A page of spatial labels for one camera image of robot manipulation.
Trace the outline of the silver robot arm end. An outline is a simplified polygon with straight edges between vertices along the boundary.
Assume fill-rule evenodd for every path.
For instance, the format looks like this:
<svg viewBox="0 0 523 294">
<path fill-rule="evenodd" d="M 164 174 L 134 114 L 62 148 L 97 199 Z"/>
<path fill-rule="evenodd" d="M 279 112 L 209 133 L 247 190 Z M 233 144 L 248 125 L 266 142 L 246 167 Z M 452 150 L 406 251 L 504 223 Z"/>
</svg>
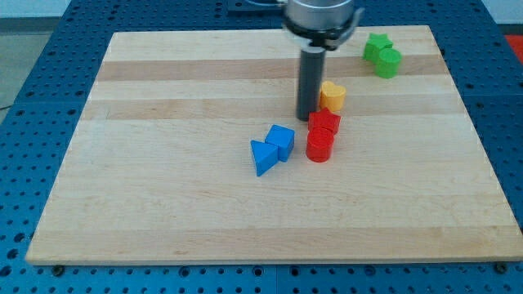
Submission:
<svg viewBox="0 0 523 294">
<path fill-rule="evenodd" d="M 335 51 L 355 32 L 364 15 L 353 0 L 288 0 L 283 29 L 301 50 Z"/>
</svg>

